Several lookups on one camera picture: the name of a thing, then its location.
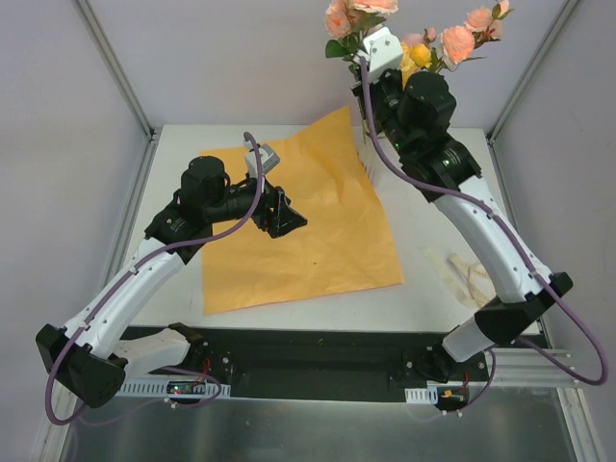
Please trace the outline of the yellow rose stem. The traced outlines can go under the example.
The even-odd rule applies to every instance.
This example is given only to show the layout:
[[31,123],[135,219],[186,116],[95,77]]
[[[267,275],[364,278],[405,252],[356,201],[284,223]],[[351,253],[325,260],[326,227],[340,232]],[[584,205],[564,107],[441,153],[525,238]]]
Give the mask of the yellow rose stem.
[[402,58],[399,70],[401,73],[402,85],[405,86],[408,79],[417,71],[429,69],[432,66],[432,55],[429,48],[423,44],[408,45],[401,44]]

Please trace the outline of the orange wrapping paper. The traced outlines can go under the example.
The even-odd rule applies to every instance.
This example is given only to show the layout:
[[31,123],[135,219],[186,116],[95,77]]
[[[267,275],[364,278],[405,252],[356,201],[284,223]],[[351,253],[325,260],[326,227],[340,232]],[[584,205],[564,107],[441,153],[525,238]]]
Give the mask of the orange wrapping paper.
[[347,107],[285,140],[267,178],[290,207],[268,207],[278,238],[249,221],[201,252],[203,312],[393,286],[403,272],[385,212],[360,162]]

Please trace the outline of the cream ribbon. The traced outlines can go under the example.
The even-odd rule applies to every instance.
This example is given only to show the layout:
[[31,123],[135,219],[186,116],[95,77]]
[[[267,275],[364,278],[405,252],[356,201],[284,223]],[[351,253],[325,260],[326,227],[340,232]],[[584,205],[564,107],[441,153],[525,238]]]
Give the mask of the cream ribbon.
[[496,296],[495,285],[478,261],[468,261],[457,253],[447,256],[432,247],[421,253],[454,298],[467,308],[477,310]]

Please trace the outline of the peach pink rose stem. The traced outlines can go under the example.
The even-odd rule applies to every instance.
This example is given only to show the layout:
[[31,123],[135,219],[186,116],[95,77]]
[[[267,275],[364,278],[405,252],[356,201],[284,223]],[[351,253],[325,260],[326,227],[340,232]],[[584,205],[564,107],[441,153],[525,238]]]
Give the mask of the peach pink rose stem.
[[332,0],[323,20],[329,35],[325,58],[342,59],[353,70],[362,40],[397,11],[398,0]]

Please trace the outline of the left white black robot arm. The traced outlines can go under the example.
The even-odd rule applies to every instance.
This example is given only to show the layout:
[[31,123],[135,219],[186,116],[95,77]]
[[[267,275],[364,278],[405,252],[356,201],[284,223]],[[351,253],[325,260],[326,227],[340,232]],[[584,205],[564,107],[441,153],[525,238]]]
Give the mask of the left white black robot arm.
[[265,177],[279,162],[264,145],[246,155],[245,179],[231,184],[221,159],[192,159],[180,188],[102,293],[64,326],[46,324],[39,331],[36,344],[50,380],[60,382],[87,407],[98,408],[127,378],[167,366],[183,374],[197,372],[205,362],[204,340],[181,322],[133,341],[121,336],[169,278],[215,239],[214,224],[252,220],[273,239],[306,225],[283,189]]

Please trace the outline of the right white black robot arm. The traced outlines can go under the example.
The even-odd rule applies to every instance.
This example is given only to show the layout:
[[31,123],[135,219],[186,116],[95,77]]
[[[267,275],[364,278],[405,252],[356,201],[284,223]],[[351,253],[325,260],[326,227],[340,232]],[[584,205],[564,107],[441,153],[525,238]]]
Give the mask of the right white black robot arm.
[[496,289],[465,322],[414,360],[427,379],[445,383],[491,347],[523,332],[574,287],[532,255],[496,204],[470,150],[449,134],[456,100],[443,76],[419,72],[402,83],[398,70],[373,79],[363,64],[352,88],[372,145],[395,176],[421,192],[456,228]]

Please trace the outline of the white ribbed ceramic vase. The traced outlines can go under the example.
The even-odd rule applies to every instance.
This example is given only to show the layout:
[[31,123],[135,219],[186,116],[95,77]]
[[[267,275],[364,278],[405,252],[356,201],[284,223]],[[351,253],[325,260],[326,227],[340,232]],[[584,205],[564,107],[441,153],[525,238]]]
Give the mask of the white ribbed ceramic vase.
[[362,130],[358,155],[372,185],[377,188],[383,181],[386,167],[376,152],[367,129]]

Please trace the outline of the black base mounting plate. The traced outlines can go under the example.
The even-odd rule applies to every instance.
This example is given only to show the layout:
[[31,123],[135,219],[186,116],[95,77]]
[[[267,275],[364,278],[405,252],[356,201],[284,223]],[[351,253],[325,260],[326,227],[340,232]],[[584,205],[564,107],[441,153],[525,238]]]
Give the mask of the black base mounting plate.
[[402,402],[432,381],[433,333],[199,328],[179,368],[234,398]]

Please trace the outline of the right aluminium corner post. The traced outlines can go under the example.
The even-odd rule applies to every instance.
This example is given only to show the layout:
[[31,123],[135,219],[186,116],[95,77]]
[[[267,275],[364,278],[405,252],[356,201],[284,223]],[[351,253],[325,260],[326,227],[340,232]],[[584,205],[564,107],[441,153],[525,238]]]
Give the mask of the right aluminium corner post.
[[514,111],[521,103],[535,75],[540,70],[543,61],[549,56],[557,40],[582,4],[582,0],[567,0],[559,9],[546,34],[531,56],[521,77],[517,81],[514,90],[508,96],[493,127],[487,133],[486,138],[489,146],[492,146],[498,139],[509,118],[513,116]]

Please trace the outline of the aluminium corner post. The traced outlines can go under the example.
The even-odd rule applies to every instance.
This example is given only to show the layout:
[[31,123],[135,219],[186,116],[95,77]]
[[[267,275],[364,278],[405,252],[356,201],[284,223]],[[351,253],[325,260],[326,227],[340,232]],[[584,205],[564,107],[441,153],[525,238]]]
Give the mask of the aluminium corner post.
[[102,58],[102,61],[108,69],[115,85],[127,105],[134,120],[137,122],[142,133],[148,141],[153,139],[155,128],[150,123],[145,111],[131,85],[129,79],[122,67],[122,64],[117,57],[117,54],[104,31],[102,23],[90,1],[75,0],[74,6],[78,14],[84,21],[85,27],[90,34],[90,37]]
[[535,75],[540,70],[543,61],[549,56],[557,40],[582,4],[582,0],[567,0],[559,9],[546,34],[531,56],[521,77],[517,81],[514,90],[508,96],[493,127],[487,133],[486,138],[489,146],[492,146],[498,139],[509,118],[513,116],[514,111],[521,103]]

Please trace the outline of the left aluminium corner post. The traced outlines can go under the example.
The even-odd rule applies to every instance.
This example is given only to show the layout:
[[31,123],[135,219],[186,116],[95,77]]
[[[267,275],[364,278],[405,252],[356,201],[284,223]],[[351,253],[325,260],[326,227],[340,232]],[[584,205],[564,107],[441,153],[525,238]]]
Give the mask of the left aluminium corner post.
[[153,139],[155,128],[150,123],[145,111],[131,85],[129,79],[122,67],[122,64],[117,57],[117,54],[104,31],[102,23],[90,1],[75,0],[74,6],[78,14],[84,21],[85,27],[90,34],[90,37],[102,58],[102,61],[108,69],[115,85],[127,105],[134,120],[137,122],[142,133],[148,141]]

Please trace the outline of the aluminium rail frame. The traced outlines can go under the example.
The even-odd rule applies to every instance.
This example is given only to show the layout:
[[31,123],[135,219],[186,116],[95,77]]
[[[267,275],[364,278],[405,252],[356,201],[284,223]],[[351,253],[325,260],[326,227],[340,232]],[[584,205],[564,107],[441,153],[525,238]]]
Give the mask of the aluminium rail frame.
[[532,348],[495,348],[492,385],[509,388],[577,388],[582,385]]

